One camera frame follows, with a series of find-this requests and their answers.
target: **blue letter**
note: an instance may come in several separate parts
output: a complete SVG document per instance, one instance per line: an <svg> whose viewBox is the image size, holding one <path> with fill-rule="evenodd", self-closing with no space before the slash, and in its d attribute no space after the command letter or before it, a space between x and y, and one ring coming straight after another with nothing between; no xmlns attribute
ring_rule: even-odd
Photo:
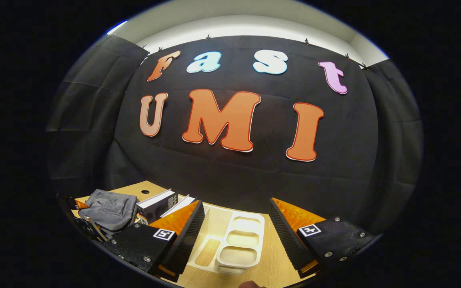
<svg viewBox="0 0 461 288"><path fill-rule="evenodd" d="M218 64L218 60L220 60L221 56L222 53L220 52L206 52L200 54L194 58L195 62L188 65L186 71L188 71L188 73L197 73L199 71L215 71L216 69L218 69L218 67L220 67L220 64Z"/></svg>
<svg viewBox="0 0 461 288"><path fill-rule="evenodd" d="M285 64L285 61L287 61L287 55L283 52L260 50L254 54L254 58L260 61L254 63L254 69L259 73L277 75L282 74L287 70L287 64Z"/></svg>

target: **light strip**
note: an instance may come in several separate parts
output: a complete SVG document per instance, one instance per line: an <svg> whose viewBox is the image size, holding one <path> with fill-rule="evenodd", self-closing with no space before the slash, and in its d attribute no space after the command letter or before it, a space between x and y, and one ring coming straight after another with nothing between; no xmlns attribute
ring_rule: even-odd
<svg viewBox="0 0 461 288"><path fill-rule="evenodd" d="M124 25L126 22L127 22L127 20L124 21L124 22L122 22L122 23L120 23L120 24L118 24L115 28L111 29L111 30L108 31L108 33L106 33L106 34L110 35L111 33L115 32L115 30L117 30L120 26Z"/></svg>

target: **clip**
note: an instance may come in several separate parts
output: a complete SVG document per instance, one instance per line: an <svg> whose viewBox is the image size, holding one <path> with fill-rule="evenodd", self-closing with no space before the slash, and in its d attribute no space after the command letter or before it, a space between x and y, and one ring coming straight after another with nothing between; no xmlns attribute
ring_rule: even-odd
<svg viewBox="0 0 461 288"><path fill-rule="evenodd" d="M369 70L369 67L366 66L366 64L364 64L364 62L362 62L362 64L359 64L361 67L364 67L364 69L366 70Z"/></svg>

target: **ceiling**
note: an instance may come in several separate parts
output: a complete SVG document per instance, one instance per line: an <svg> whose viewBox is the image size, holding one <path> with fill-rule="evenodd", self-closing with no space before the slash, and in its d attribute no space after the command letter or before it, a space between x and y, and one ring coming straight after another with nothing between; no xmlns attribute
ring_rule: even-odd
<svg viewBox="0 0 461 288"><path fill-rule="evenodd" d="M171 0L129 19L115 34L137 43L168 28L216 16L280 18L324 31L346 42L357 32L339 20L295 0Z"/></svg>

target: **book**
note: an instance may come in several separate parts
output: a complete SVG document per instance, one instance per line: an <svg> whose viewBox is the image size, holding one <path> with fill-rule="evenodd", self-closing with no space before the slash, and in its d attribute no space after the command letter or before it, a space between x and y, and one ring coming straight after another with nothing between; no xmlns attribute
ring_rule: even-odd
<svg viewBox="0 0 461 288"><path fill-rule="evenodd" d="M198 197L190 197L190 195L186 195L185 198L181 199L181 200L178 200L177 204L175 204L172 208L170 208L168 211L166 211L163 215L161 215L161 218L167 216L167 215L170 215L171 213L174 213L175 211L181 209L181 208L184 208L188 205L190 205L191 203L193 203L193 201L196 201Z"/></svg>
<svg viewBox="0 0 461 288"><path fill-rule="evenodd" d="M177 193L168 189L149 199L138 202L139 218L143 224L150 224L161 218L166 211L177 204Z"/></svg>

